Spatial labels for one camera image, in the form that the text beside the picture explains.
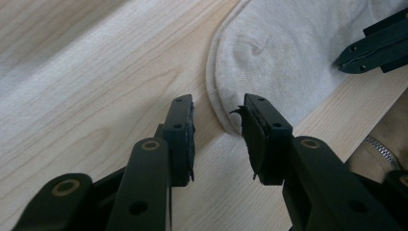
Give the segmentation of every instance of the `wooden table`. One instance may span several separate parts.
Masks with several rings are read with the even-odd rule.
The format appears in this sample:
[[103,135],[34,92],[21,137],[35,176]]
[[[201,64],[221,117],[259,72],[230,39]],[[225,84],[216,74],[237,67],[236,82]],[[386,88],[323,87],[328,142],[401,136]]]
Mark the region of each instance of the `wooden table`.
[[[288,230],[280,187],[252,181],[242,138],[224,133],[205,87],[212,37],[237,0],[0,1],[0,230],[50,179],[94,181],[191,93],[196,181],[174,189],[174,230]],[[345,160],[402,92],[399,75],[351,76],[295,127]]]

